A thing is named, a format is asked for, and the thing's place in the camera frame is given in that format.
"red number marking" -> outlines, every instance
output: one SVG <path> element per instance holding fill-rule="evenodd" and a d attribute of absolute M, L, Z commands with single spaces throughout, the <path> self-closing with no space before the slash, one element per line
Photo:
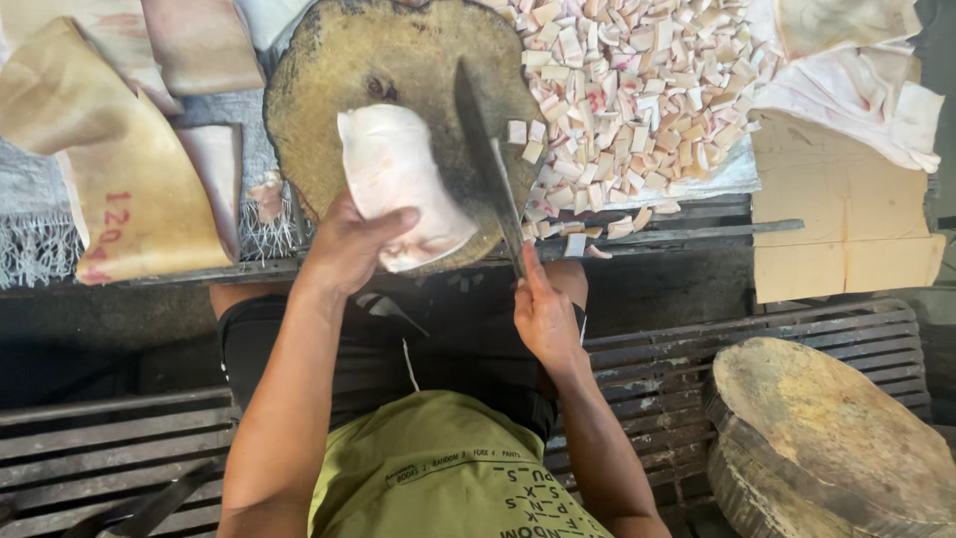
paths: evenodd
<path fill-rule="evenodd" d="M 106 259 L 106 251 L 103 250 L 103 247 L 97 247 L 97 249 L 86 256 L 88 259 Z"/>
<path fill-rule="evenodd" d="M 103 221 L 107 226 L 110 225 L 110 220 L 115 221 L 117 224 L 126 224 L 126 221 L 129 220 L 129 212 L 127 210 L 123 210 L 122 216 L 117 216 L 111 211 L 103 212 Z"/>
<path fill-rule="evenodd" d="M 120 240 L 122 237 L 122 230 L 107 230 L 99 235 L 100 243 L 113 243 Z"/>
<path fill-rule="evenodd" d="M 132 197 L 133 195 L 129 192 L 120 192 L 119 194 L 113 194 L 110 192 L 106 194 L 106 201 L 112 202 L 113 200 L 128 200 Z"/>

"wooden chopping block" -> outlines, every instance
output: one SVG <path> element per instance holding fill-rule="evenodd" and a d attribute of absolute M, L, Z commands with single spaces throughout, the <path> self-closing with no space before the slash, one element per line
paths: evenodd
<path fill-rule="evenodd" d="M 744 536 L 831 536 L 818 533 L 826 527 L 927 538 L 956 527 L 956 463 L 943 437 L 826 353 L 773 338 L 728 347 L 704 401 L 721 433 L 707 474 Z"/>
<path fill-rule="evenodd" d="M 392 0 L 322 0 L 295 29 L 266 89 L 266 130 L 279 167 L 298 189 L 313 220 L 320 220 L 345 188 L 336 114 L 370 104 L 405 106 L 431 129 L 435 161 L 445 187 L 478 224 L 455 253 L 416 274 L 456 269 L 483 258 L 501 229 L 481 193 L 455 113 L 454 73 L 459 56 L 473 70 L 487 104 L 489 133 L 502 157 L 519 214 L 541 161 L 521 158 L 522 146 L 504 144 L 508 120 L 543 120 L 521 76 L 522 44 L 496 12 L 462 0 L 434 0 L 409 8 Z"/>

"black shorts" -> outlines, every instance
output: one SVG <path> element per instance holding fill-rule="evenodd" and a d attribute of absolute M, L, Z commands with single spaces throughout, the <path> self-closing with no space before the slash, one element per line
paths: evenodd
<path fill-rule="evenodd" d="M 229 386 L 243 410 L 249 405 L 279 334 L 286 296 L 235 304 L 219 321 L 219 346 Z M 406 320 L 376 317 L 352 302 L 346 319 L 364 316 L 360 328 L 343 325 L 332 387 L 334 430 L 415 391 L 402 349 Z M 584 311 L 575 305 L 584 334 Z M 557 394 L 538 360 L 521 342 L 512 310 L 428 338 L 408 340 L 408 361 L 422 391 L 472 396 L 547 441 L 557 418 Z"/>

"white stripe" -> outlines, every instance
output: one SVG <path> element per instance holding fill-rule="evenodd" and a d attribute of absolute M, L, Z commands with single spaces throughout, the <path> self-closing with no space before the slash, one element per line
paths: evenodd
<path fill-rule="evenodd" d="M 420 392 L 421 389 L 418 388 L 418 381 L 415 381 L 415 371 L 412 370 L 412 360 L 408 358 L 408 343 L 402 338 L 402 349 L 405 351 L 405 364 L 408 366 L 408 377 L 412 380 L 412 385 L 415 386 L 415 392 Z"/>

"red writing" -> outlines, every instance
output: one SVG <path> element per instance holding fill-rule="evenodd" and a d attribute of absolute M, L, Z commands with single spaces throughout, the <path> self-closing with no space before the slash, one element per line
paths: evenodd
<path fill-rule="evenodd" d="M 127 210 L 123 210 L 121 216 L 117 216 L 115 213 L 108 210 L 103 212 L 103 222 L 107 226 L 110 225 L 111 220 L 117 224 L 126 224 L 126 221 L 129 220 L 129 212 Z"/>
<path fill-rule="evenodd" d="M 107 230 L 99 235 L 100 243 L 114 243 L 122 237 L 122 230 Z"/>
<path fill-rule="evenodd" d="M 133 197 L 129 191 L 124 192 L 107 192 L 106 193 L 106 202 L 107 203 L 116 203 L 123 200 L 129 200 Z M 117 209 L 115 211 L 106 210 L 103 212 L 103 224 L 106 226 L 122 226 L 129 221 L 129 210 L 126 209 Z M 97 248 L 93 249 L 90 252 L 87 252 L 83 257 L 86 261 L 104 261 L 109 258 L 109 255 L 106 254 L 106 250 L 103 248 L 104 243 L 115 243 L 120 240 L 122 237 L 122 230 L 119 228 L 110 228 L 102 234 L 99 235 Z M 89 267 L 84 275 L 81 277 L 81 280 L 88 284 L 104 284 L 106 282 L 111 282 L 113 279 L 100 271 L 95 265 Z"/>
<path fill-rule="evenodd" d="M 120 193 L 109 192 L 106 194 L 106 201 L 112 202 L 114 200 L 128 200 L 132 197 L 133 195 L 130 194 L 129 192 L 120 192 Z"/>

